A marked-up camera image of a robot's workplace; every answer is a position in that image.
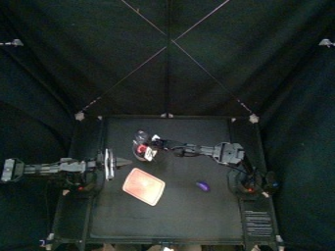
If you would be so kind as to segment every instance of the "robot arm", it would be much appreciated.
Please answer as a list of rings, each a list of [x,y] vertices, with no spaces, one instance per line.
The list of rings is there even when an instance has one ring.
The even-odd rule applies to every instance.
[[[268,178],[273,177],[273,174],[263,176],[252,167],[244,149],[237,143],[221,142],[214,146],[193,145],[160,139],[156,135],[150,137],[145,131],[138,130],[134,134],[132,150],[140,161],[150,161],[153,156],[148,158],[148,152],[154,155],[158,150],[172,152],[176,157],[208,156],[217,164],[233,169],[228,176],[235,193],[255,194],[260,191],[268,195],[275,191],[277,182],[273,178]]]
[[[104,180],[112,180],[113,170],[129,165],[130,161],[114,158],[110,149],[97,153],[93,159],[77,161],[61,158],[57,163],[26,165],[18,159],[6,159],[1,182],[16,182],[22,177],[58,180],[70,190],[98,191]]]

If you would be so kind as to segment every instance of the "red object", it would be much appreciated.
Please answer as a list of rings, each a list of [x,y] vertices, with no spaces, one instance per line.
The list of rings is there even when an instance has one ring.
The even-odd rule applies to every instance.
[[[145,153],[145,151],[146,151],[146,145],[138,145],[138,147],[137,147],[137,153]]]

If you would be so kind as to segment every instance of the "black tent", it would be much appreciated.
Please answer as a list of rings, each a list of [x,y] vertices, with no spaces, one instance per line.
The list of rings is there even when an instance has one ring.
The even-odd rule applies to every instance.
[[[68,156],[80,113],[256,115],[287,246],[333,249],[333,13],[329,0],[2,0],[0,162]],[[0,249],[45,234],[42,186],[0,187]]]

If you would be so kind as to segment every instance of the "purple object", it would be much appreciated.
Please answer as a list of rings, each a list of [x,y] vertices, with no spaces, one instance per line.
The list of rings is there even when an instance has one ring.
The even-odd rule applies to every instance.
[[[210,187],[205,181],[197,180],[194,184],[204,192],[209,192]]]

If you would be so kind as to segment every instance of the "black table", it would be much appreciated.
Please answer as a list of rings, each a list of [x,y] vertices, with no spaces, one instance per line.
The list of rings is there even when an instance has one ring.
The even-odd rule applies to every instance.
[[[77,127],[70,157],[92,157],[97,149],[110,147],[114,155],[132,165],[114,171],[96,198],[60,196],[54,217],[53,249],[60,243],[198,243],[276,247],[277,234],[272,200],[260,196],[241,200],[228,189],[228,171],[205,156],[177,158],[158,153],[150,163],[140,162],[130,151],[137,129],[161,138],[213,146],[239,143],[253,166],[265,171],[257,125],[248,119],[174,119],[108,117],[85,119]],[[149,206],[122,190],[130,170],[138,168],[165,182],[156,206]],[[210,192],[194,185],[204,180]]]

